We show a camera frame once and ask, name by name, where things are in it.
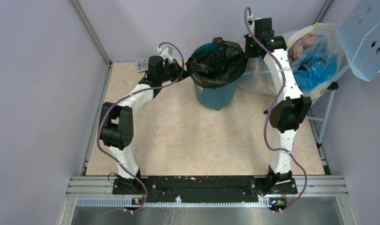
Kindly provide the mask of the black trash bag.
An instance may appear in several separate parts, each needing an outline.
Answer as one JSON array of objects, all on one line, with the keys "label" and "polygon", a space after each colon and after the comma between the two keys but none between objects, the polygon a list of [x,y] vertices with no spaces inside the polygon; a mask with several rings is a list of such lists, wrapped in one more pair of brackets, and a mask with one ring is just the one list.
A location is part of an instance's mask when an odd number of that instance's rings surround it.
[{"label": "black trash bag", "polygon": [[215,37],[211,44],[213,50],[193,53],[185,65],[196,85],[216,89],[240,78],[245,72],[248,58],[236,42]]}]

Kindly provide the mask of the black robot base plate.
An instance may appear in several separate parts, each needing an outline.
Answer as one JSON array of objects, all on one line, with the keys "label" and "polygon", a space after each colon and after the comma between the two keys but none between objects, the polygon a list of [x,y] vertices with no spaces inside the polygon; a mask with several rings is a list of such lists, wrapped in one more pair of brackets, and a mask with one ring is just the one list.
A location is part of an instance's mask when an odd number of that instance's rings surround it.
[{"label": "black robot base plate", "polygon": [[265,176],[141,176],[137,180],[116,178],[114,195],[139,195],[147,203],[252,203],[266,195],[297,194],[295,180],[273,185]]}]

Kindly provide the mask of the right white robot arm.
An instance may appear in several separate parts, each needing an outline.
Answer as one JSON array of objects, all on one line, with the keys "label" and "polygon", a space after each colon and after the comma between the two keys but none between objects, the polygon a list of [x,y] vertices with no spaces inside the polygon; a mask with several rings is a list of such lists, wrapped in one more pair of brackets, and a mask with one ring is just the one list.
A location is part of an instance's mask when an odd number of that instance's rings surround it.
[{"label": "right white robot arm", "polygon": [[275,130],[275,145],[267,144],[274,156],[268,168],[266,187],[279,193],[292,179],[291,158],[294,139],[312,100],[297,85],[290,67],[285,39],[275,36],[271,18],[253,19],[245,15],[248,34],[244,37],[245,55],[261,58],[267,65],[276,89],[276,97],[267,110],[265,125]]}]

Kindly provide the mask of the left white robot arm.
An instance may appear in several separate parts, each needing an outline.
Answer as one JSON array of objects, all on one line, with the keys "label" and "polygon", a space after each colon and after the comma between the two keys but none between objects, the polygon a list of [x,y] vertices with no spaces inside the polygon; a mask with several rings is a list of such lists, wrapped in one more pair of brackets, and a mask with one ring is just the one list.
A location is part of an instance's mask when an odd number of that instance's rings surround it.
[{"label": "left white robot arm", "polygon": [[101,108],[97,145],[100,151],[112,158],[118,167],[118,177],[131,194],[140,191],[142,182],[137,177],[137,166],[131,142],[134,137],[134,113],[156,98],[159,92],[186,77],[184,63],[161,56],[151,56],[148,70],[134,89],[116,100],[105,102]]}]

